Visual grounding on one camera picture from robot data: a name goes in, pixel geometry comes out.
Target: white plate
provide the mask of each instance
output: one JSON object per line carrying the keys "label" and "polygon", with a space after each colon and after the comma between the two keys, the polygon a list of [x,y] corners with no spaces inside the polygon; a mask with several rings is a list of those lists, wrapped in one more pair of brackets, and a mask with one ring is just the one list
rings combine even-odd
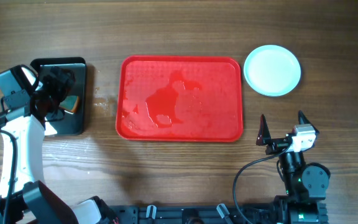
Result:
{"label": "white plate", "polygon": [[253,50],[244,64],[247,83],[266,96],[282,96],[293,90],[301,78],[301,66],[287,49],[265,45]]}

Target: wooden table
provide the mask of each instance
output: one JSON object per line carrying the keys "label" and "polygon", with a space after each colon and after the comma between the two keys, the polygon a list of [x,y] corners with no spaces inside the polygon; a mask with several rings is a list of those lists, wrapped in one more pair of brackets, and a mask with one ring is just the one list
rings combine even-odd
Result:
{"label": "wooden table", "polygon": [[[245,126],[237,142],[140,142],[117,135],[126,57],[220,55],[242,65],[265,44],[298,57],[301,82],[272,98],[244,81]],[[0,72],[35,58],[68,56],[83,57],[89,67],[86,129],[46,137],[43,146],[46,183],[67,204],[98,195],[110,205],[232,205],[235,173],[265,156],[255,145],[259,116],[266,115],[278,138],[303,110],[321,131],[305,159],[332,172],[325,201],[330,223],[358,223],[358,1],[0,0]],[[240,202],[285,194],[275,162],[244,172]],[[1,168],[0,136],[0,175]]]}

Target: sponge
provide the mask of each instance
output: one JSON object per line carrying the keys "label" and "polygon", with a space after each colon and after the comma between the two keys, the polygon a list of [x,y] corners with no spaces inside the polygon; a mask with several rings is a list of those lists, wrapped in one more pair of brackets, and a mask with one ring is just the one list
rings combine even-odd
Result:
{"label": "sponge", "polygon": [[79,96],[67,96],[63,102],[60,103],[59,107],[67,112],[75,113],[80,105]]}

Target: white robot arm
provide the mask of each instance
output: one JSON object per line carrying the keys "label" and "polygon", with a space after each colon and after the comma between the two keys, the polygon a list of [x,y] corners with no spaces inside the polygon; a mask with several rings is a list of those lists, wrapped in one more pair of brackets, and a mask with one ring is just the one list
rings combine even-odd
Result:
{"label": "white robot arm", "polygon": [[[20,116],[6,123],[1,128],[16,137],[17,165],[14,189],[18,192],[28,182],[44,181],[42,170],[42,141],[45,129],[33,115]],[[0,182],[0,197],[7,196],[9,176],[12,167],[12,142],[9,136],[2,134],[4,140],[4,157]]]}

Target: plastic tray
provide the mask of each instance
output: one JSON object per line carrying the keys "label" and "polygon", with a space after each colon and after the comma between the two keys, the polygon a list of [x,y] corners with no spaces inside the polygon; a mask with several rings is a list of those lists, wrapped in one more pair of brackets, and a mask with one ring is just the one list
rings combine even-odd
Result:
{"label": "plastic tray", "polygon": [[127,58],[116,130],[131,140],[237,140],[243,130],[239,64],[229,57]]}

